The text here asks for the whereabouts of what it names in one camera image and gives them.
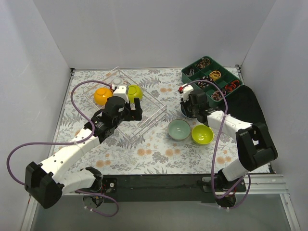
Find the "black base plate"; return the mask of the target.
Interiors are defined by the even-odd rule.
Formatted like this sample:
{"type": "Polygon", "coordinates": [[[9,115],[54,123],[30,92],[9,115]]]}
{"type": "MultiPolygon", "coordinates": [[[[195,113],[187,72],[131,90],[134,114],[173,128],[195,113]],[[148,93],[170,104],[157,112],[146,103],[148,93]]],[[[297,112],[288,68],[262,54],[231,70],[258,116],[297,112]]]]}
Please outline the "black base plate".
{"type": "Polygon", "coordinates": [[[167,175],[106,175],[102,192],[117,202],[177,202],[214,203],[215,198],[204,182],[208,174],[167,175]]]}

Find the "blue floral white bowl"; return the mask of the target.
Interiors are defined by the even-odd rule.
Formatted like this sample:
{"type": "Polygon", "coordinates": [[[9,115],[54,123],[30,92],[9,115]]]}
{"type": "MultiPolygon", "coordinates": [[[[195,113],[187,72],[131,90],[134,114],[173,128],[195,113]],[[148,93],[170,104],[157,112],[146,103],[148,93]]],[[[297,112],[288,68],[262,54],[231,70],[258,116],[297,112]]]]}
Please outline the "blue floral white bowl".
{"type": "Polygon", "coordinates": [[[187,118],[189,118],[189,119],[196,119],[196,116],[194,116],[192,113],[186,113],[185,108],[184,108],[183,105],[180,106],[180,110],[181,110],[182,114],[183,114],[185,117],[187,117],[187,118]]]}

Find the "mint green floral bowl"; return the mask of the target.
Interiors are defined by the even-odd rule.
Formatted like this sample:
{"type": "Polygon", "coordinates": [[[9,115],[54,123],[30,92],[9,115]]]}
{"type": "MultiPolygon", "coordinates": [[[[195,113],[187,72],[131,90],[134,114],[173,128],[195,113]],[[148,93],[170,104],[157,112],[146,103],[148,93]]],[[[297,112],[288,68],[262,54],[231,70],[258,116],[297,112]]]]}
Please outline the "mint green floral bowl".
{"type": "Polygon", "coordinates": [[[167,131],[172,139],[176,141],[181,141],[189,137],[191,127],[186,121],[176,119],[169,123],[167,131]]]}

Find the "red diamond patterned bowl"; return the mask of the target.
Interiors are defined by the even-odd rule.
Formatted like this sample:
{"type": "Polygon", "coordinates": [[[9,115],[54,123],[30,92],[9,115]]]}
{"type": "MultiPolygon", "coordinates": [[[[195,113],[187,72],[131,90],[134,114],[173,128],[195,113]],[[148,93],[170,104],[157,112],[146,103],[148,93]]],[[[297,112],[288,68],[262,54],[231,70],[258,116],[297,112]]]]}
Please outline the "red diamond patterned bowl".
{"type": "Polygon", "coordinates": [[[115,77],[115,78],[112,80],[112,83],[113,83],[114,85],[116,85],[116,86],[121,85],[121,84],[123,84],[123,79],[120,78],[120,77],[115,77]]]}

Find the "lime green bowl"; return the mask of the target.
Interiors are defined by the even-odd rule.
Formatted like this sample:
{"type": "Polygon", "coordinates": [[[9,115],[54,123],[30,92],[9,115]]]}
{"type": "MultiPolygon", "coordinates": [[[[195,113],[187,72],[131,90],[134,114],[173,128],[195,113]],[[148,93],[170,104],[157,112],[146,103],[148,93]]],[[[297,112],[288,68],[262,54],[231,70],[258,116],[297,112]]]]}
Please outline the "lime green bowl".
{"type": "Polygon", "coordinates": [[[192,129],[192,139],[200,145],[207,145],[211,143],[214,138],[214,133],[211,128],[205,125],[197,125],[192,129]]]}
{"type": "Polygon", "coordinates": [[[135,98],[142,100],[143,92],[138,85],[129,85],[128,86],[128,99],[131,103],[134,103],[135,98]]]}

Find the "brown patterned scrunchie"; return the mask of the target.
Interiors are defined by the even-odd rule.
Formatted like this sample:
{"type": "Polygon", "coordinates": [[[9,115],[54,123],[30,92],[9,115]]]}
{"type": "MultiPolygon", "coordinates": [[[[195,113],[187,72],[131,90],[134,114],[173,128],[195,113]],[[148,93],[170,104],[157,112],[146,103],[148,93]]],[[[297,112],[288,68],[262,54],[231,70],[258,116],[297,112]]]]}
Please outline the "brown patterned scrunchie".
{"type": "Polygon", "coordinates": [[[197,64],[196,67],[198,69],[204,69],[211,64],[211,60],[209,58],[202,58],[197,64]]]}

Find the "dark patterned scrunchie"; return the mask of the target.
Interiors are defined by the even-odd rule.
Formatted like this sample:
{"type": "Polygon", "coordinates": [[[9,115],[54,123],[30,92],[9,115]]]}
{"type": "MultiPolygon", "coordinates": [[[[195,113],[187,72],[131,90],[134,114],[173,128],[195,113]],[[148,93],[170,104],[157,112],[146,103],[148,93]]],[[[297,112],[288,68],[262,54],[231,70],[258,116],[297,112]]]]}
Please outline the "dark patterned scrunchie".
{"type": "Polygon", "coordinates": [[[211,95],[211,98],[216,101],[216,102],[219,102],[221,100],[223,100],[223,97],[227,95],[227,92],[225,90],[222,90],[222,91],[215,91],[213,92],[213,94],[211,95]]]}

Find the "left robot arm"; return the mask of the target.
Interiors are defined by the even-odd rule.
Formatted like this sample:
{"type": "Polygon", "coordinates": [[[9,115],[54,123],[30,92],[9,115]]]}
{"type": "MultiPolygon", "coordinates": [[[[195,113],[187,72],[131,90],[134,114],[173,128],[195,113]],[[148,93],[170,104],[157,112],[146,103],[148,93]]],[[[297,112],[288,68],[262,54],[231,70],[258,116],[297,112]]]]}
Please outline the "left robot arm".
{"type": "Polygon", "coordinates": [[[101,192],[103,176],[99,170],[86,167],[70,176],[65,176],[65,173],[77,160],[110,137],[121,122],[140,121],[142,109],[139,98],[134,98],[134,106],[131,109],[121,97],[110,97],[105,107],[97,111],[74,137],[72,145],[63,147],[39,164],[31,162],[27,165],[25,190],[45,209],[70,192],[101,192]]]}

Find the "white wire dish rack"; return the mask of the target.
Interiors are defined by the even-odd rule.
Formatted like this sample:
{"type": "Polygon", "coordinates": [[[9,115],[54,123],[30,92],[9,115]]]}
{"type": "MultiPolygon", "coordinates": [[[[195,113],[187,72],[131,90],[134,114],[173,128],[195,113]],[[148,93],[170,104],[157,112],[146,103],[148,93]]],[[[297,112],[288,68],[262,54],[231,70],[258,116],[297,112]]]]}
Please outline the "white wire dish rack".
{"type": "Polygon", "coordinates": [[[122,122],[115,130],[114,134],[107,138],[104,143],[112,146],[132,148],[145,141],[145,134],[152,127],[166,118],[167,106],[161,103],[156,97],[141,85],[141,81],[136,77],[126,74],[119,67],[109,72],[98,74],[97,80],[108,84],[113,84],[115,77],[123,79],[123,84],[138,85],[142,92],[143,98],[140,100],[142,113],[141,121],[122,122]]]}

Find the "black cloth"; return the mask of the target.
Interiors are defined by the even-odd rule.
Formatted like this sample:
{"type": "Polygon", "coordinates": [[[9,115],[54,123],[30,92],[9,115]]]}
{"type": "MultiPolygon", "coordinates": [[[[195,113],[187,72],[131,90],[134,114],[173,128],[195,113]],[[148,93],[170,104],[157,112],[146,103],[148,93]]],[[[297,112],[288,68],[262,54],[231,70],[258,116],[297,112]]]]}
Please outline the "black cloth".
{"type": "Polygon", "coordinates": [[[235,93],[228,95],[226,100],[231,116],[244,122],[267,124],[258,100],[248,86],[240,86],[235,93]]]}

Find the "green compartment tray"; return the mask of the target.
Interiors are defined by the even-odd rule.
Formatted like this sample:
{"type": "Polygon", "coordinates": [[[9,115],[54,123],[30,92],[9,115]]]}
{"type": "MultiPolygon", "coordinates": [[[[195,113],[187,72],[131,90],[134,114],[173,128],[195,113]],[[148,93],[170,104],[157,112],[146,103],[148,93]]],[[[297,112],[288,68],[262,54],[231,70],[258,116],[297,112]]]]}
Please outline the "green compartment tray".
{"type": "MultiPolygon", "coordinates": [[[[212,71],[218,70],[221,72],[221,78],[219,78],[218,80],[214,81],[214,82],[208,82],[209,86],[207,86],[204,89],[201,89],[205,92],[206,96],[207,96],[207,100],[209,102],[210,106],[218,106],[221,104],[224,104],[224,101],[221,100],[219,102],[214,101],[211,98],[211,95],[213,94],[213,92],[219,90],[225,90],[225,86],[234,81],[234,80],[239,80],[241,85],[243,84],[242,81],[236,77],[234,74],[232,74],[230,71],[228,71],[225,67],[223,67],[221,64],[219,64],[218,62],[216,62],[214,59],[212,59],[209,56],[204,56],[200,58],[199,60],[195,61],[194,63],[188,65],[187,67],[183,68],[181,71],[182,77],[181,80],[183,83],[189,83],[191,81],[194,81],[195,83],[192,84],[192,87],[197,90],[197,89],[201,89],[200,87],[197,86],[197,82],[201,81],[201,77],[203,76],[209,76],[209,74],[212,71]],[[196,67],[196,64],[202,59],[202,58],[209,58],[211,60],[211,64],[204,68],[204,69],[198,69],[196,67]]],[[[228,95],[235,93],[235,91],[239,88],[237,87],[234,91],[228,93],[225,97],[227,97],[228,95]]]]}

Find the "orange bowl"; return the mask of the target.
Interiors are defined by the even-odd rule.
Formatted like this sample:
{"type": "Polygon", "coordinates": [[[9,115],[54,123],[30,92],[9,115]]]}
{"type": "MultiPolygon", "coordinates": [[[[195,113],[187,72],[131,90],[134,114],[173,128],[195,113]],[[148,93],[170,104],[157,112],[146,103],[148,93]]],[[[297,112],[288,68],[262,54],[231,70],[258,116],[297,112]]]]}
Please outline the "orange bowl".
{"type": "Polygon", "coordinates": [[[99,88],[94,93],[94,101],[98,105],[105,105],[107,99],[113,96],[112,90],[108,88],[99,88]]]}

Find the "orange black scrunchie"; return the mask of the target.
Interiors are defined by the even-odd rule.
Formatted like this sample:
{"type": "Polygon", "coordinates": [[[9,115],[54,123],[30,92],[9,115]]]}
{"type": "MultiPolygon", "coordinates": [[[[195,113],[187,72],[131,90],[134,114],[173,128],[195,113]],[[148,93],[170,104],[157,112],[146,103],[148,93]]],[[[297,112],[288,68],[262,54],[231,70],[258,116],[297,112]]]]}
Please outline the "orange black scrunchie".
{"type": "Polygon", "coordinates": [[[230,93],[232,91],[234,91],[237,87],[239,87],[241,85],[240,81],[239,80],[234,80],[230,83],[228,83],[226,86],[225,86],[225,91],[230,93]]]}

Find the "black floral scrunchie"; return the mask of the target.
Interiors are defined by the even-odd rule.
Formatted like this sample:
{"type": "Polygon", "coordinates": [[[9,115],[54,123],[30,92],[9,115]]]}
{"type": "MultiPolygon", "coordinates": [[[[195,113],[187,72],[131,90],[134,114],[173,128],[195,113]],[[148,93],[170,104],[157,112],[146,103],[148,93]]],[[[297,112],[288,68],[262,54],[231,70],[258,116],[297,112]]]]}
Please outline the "black floral scrunchie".
{"type": "Polygon", "coordinates": [[[201,81],[197,82],[197,86],[200,87],[201,89],[204,89],[207,86],[209,86],[208,82],[214,82],[214,81],[210,76],[203,76],[201,77],[201,81]]]}

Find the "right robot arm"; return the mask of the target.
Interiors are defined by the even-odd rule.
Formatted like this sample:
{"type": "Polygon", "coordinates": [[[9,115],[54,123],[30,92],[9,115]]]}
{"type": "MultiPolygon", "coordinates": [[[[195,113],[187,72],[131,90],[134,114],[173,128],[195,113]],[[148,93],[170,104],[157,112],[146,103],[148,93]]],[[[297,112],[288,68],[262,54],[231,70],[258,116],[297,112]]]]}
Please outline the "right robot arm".
{"type": "Polygon", "coordinates": [[[217,174],[211,174],[212,190],[220,188],[230,192],[246,174],[277,159],[276,147],[264,123],[244,122],[211,108],[205,93],[191,86],[181,86],[179,93],[182,94],[180,104],[185,116],[227,134],[237,145],[237,159],[217,174]]]}

